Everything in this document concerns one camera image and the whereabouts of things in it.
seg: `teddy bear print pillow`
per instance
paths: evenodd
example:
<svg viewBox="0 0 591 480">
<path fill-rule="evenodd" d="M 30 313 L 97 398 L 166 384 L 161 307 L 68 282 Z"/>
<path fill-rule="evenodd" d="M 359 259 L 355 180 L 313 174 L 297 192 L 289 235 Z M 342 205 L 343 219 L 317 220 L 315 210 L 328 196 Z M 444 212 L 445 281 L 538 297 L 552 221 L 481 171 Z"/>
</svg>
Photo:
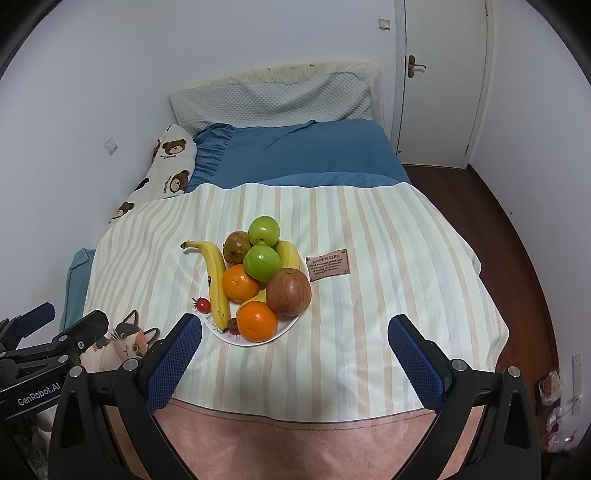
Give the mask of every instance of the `teddy bear print pillow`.
<svg viewBox="0 0 591 480">
<path fill-rule="evenodd" d="M 142 203 L 160 200 L 184 193 L 195 169 L 197 145 L 191 135 L 178 125 L 170 125 L 156 140 L 152 154 L 152 167 L 134 192 L 113 215 L 123 217 Z"/>
</svg>

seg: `blue cloth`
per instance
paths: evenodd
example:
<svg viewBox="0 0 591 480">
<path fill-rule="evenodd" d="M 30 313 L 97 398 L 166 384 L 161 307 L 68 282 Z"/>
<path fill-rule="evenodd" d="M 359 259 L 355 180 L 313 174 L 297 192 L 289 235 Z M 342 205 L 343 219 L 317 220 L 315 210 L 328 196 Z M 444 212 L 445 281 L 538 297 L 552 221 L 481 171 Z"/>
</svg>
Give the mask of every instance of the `blue cloth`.
<svg viewBox="0 0 591 480">
<path fill-rule="evenodd" d="M 292 185 L 295 187 L 326 187 L 330 185 L 351 185 L 352 187 L 371 188 L 383 185 L 396 185 L 398 180 L 376 175 L 373 173 L 348 173 L 345 171 L 330 171 L 327 173 L 296 173 L 278 179 L 260 182 L 272 187 Z"/>
<path fill-rule="evenodd" d="M 214 124 L 194 140 L 196 165 L 186 192 L 202 183 L 229 189 L 301 173 L 369 173 L 410 183 L 384 131 L 368 120 L 273 128 Z"/>
<path fill-rule="evenodd" d="M 90 281 L 90 269 L 95 259 L 95 250 L 83 248 L 76 252 L 66 277 L 66 300 L 61 315 L 60 332 L 76 323 L 84 313 L 86 291 Z"/>
</svg>

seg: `brown floor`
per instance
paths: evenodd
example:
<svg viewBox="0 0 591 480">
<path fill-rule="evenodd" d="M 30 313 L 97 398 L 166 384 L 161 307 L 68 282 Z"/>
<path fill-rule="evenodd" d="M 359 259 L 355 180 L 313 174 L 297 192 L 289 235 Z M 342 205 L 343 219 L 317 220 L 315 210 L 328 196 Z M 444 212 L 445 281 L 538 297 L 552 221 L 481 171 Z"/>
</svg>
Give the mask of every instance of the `brown floor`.
<svg viewBox="0 0 591 480">
<path fill-rule="evenodd" d="M 535 384 L 558 368 L 550 314 L 538 277 L 507 215 L 478 173 L 443 167 L 405 166 L 423 192 L 472 246 L 482 263 L 480 277 L 509 327 L 497 370 L 520 368 L 532 402 Z M 543 433 L 549 409 L 538 409 Z"/>
</svg>

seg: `cat print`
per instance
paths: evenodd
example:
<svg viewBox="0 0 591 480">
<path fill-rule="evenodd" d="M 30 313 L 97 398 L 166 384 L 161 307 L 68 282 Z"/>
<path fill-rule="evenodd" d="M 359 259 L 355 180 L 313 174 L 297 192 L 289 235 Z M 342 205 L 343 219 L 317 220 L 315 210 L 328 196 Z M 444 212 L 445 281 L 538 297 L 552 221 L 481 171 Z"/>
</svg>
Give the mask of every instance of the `cat print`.
<svg viewBox="0 0 591 480">
<path fill-rule="evenodd" d="M 89 372 L 116 370 L 129 358 L 142 358 L 160 336 L 160 330 L 151 328 L 144 332 L 138 327 L 138 317 L 137 310 L 133 310 L 111 330 L 110 338 L 97 340 L 81 356 L 82 365 Z"/>
</svg>

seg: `fruit plate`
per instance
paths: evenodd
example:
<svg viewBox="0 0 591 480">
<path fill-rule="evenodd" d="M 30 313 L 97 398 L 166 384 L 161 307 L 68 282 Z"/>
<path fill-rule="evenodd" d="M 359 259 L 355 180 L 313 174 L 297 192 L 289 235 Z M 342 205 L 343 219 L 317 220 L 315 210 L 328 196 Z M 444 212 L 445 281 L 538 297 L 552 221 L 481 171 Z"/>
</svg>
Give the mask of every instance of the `fruit plate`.
<svg viewBox="0 0 591 480">
<path fill-rule="evenodd" d="M 308 281 L 310 281 L 310 273 L 308 272 L 308 268 L 306 266 L 306 261 L 304 257 L 300 255 L 300 270 L 304 273 Z M 207 284 L 208 276 L 207 273 L 202 277 L 201 282 L 199 282 L 199 294 L 203 297 L 209 298 L 209 285 Z M 236 312 L 238 311 L 238 307 L 240 306 L 239 303 L 235 303 L 230 301 L 230 313 L 232 314 L 232 318 L 236 316 Z M 276 338 L 283 335 L 287 330 L 289 330 L 296 320 L 299 318 L 299 315 L 296 317 L 288 317 L 286 315 L 279 315 L 277 317 L 278 324 L 277 324 L 277 333 L 269 338 L 264 342 L 251 342 L 250 340 L 245 339 L 242 335 L 232 335 L 229 332 L 223 333 L 221 332 L 213 323 L 212 314 L 209 313 L 206 316 L 205 325 L 207 328 L 219 339 L 223 340 L 224 342 L 230 343 L 231 345 L 238 345 L 238 346 L 256 346 L 256 345 L 263 345 L 265 343 L 272 342 Z"/>
</svg>

